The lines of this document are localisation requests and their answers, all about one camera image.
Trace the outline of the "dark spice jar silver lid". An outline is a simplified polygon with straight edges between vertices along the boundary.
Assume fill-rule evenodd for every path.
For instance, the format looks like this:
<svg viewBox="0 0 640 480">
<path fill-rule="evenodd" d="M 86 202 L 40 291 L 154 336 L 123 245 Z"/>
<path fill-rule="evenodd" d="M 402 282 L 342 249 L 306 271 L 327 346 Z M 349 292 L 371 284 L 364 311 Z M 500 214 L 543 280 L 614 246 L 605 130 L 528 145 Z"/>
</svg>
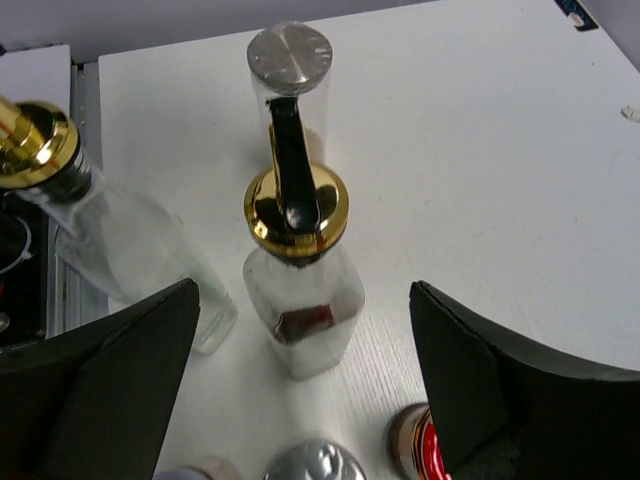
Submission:
<svg viewBox="0 0 640 480">
<path fill-rule="evenodd" d="M 221 457 L 207 457 L 192 465 L 181 465 L 160 471 L 152 480 L 242 480 L 239 469 Z"/>
</svg>

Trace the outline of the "glass oil bottle gold cap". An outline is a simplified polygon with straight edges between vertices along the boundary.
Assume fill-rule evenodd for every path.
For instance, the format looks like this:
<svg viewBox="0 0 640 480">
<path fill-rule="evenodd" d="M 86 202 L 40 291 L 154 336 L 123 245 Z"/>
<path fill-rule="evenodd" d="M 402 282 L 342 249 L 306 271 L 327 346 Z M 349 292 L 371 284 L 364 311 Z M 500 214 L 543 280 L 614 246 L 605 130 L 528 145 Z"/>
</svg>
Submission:
<svg viewBox="0 0 640 480">
<path fill-rule="evenodd" d="M 296 98 L 270 99 L 266 110 L 272 165 L 244 196 L 257 247 L 244 262 L 243 278 L 276 354 L 301 381 L 341 362 L 365 292 L 339 244 L 350 211 L 346 185 L 312 161 Z"/>
</svg>

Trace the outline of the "white shaker silver lid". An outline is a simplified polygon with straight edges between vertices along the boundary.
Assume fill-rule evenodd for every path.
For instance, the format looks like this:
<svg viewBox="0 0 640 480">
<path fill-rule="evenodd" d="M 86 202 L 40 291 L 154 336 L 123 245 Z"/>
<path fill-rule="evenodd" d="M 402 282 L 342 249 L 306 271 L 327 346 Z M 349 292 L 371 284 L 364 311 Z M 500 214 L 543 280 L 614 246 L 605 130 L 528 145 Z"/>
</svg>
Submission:
<svg viewBox="0 0 640 480">
<path fill-rule="evenodd" d="M 327 117 L 333 49 L 318 30 L 298 22 L 281 22 L 257 33 L 246 49 L 263 137 L 269 138 L 268 102 L 297 100 L 309 159 L 326 162 Z"/>
</svg>

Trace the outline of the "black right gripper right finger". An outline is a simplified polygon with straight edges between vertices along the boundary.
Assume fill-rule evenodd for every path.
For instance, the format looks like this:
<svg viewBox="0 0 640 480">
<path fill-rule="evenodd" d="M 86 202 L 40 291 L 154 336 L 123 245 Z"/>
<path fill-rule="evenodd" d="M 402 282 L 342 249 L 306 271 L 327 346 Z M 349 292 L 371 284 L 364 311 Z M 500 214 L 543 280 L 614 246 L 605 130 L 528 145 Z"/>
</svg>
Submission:
<svg viewBox="0 0 640 480">
<path fill-rule="evenodd" d="M 455 479 L 635 479 L 639 374 L 561 352 L 420 281 L 420 369 Z"/>
</svg>

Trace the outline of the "red lid sauce jar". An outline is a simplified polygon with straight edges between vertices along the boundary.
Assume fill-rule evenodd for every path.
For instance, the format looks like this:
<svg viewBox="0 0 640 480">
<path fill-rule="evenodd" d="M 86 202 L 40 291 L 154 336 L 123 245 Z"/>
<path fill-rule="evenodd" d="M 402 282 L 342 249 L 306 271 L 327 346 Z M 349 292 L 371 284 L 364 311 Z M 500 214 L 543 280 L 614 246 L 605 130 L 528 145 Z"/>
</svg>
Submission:
<svg viewBox="0 0 640 480">
<path fill-rule="evenodd" d="M 385 445 L 391 468 L 400 479 L 451 479 L 428 403 L 414 403 L 396 412 L 387 425 Z"/>
</svg>

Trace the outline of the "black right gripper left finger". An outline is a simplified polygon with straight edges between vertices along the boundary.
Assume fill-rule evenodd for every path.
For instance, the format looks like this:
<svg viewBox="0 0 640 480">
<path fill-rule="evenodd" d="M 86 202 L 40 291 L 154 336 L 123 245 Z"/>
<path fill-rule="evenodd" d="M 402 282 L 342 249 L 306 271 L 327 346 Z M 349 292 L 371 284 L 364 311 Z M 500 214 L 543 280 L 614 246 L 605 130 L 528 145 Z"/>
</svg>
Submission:
<svg viewBox="0 0 640 480">
<path fill-rule="evenodd" d="M 153 476 L 200 314 L 181 280 L 115 314 L 1 354 L 4 479 Z"/>
</svg>

